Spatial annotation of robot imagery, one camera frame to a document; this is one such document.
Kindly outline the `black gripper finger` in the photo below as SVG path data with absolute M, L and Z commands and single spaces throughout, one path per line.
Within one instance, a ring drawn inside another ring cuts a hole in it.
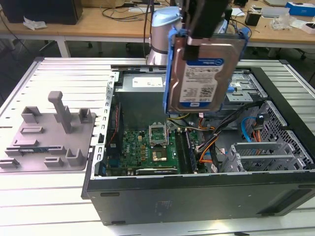
M 197 60 L 199 56 L 199 40 L 188 36 L 184 47 L 184 60 Z

